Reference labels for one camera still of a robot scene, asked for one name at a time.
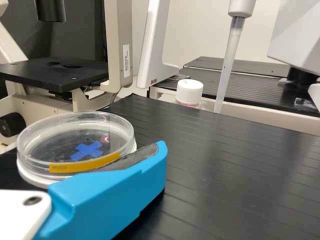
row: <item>petri dish lid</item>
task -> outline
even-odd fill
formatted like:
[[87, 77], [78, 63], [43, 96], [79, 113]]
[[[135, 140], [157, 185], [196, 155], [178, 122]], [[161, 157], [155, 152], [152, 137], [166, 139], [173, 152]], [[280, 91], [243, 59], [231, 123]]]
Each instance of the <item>petri dish lid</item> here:
[[103, 167], [137, 149], [131, 123], [99, 111], [59, 114], [37, 121], [20, 133], [16, 146], [18, 169], [27, 182], [30, 178], [63, 180]]

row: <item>white bottle cap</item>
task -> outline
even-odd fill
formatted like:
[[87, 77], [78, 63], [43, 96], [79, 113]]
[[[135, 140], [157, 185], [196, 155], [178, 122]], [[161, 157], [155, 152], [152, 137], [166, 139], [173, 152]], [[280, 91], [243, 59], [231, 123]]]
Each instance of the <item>white bottle cap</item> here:
[[193, 79], [182, 79], [178, 81], [175, 98], [186, 105], [197, 105], [200, 103], [204, 85]]

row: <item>bottle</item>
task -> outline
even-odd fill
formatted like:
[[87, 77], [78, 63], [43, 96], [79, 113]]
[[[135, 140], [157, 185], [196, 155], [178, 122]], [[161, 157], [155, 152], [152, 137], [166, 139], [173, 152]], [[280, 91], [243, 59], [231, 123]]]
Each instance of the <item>bottle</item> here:
[[178, 81], [175, 100], [185, 107], [201, 109], [200, 101], [204, 90], [204, 84], [194, 79], [182, 79]]

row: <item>yellow label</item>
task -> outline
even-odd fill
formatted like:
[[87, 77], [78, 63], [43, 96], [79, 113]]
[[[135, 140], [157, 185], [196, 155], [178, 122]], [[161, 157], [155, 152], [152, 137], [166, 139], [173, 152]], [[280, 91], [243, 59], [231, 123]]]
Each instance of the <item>yellow label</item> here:
[[107, 156], [95, 158], [93, 160], [73, 162], [73, 163], [51, 163], [49, 171], [53, 174], [70, 174], [79, 173], [92, 169], [101, 168], [107, 164], [111, 164], [120, 158], [120, 152], [115, 152]]

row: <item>microscope stage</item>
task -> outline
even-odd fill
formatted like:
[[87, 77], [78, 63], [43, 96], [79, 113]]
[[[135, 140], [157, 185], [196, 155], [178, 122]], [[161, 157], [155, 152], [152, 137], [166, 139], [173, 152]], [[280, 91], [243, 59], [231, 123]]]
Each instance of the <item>microscope stage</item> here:
[[74, 57], [44, 57], [0, 64], [0, 80], [65, 93], [108, 79], [108, 63]]

